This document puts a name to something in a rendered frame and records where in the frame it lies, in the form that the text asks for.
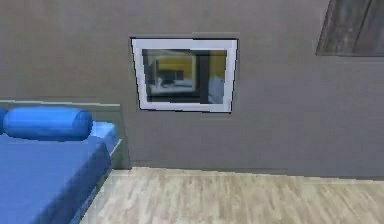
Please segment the blue bolster pillow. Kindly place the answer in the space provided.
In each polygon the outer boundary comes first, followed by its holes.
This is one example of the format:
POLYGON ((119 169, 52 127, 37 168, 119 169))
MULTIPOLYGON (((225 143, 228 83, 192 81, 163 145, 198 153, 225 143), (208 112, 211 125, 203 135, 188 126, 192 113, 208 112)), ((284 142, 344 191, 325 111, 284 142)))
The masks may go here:
POLYGON ((92 126, 91 113, 74 107, 17 107, 3 119, 8 136, 39 141, 82 141, 90 135, 92 126))
POLYGON ((4 118, 8 110, 4 107, 0 107, 0 135, 4 133, 4 118))

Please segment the white framed window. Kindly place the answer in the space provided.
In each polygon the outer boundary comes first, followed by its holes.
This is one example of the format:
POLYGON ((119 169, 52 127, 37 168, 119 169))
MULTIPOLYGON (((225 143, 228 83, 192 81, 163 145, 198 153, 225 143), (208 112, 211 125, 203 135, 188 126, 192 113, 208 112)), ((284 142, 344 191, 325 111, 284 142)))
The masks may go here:
POLYGON ((237 39, 132 37, 130 43, 140 109, 232 111, 237 39))

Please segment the blue bed with grey frame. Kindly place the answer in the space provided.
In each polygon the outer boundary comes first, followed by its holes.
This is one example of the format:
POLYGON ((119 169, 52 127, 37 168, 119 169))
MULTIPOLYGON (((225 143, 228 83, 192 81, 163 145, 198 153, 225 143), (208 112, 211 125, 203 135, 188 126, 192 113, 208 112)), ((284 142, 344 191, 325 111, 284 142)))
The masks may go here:
POLYGON ((0 100, 17 107, 60 106, 93 118, 82 141, 39 141, 0 135, 0 224, 78 224, 114 169, 129 163, 118 104, 0 100))

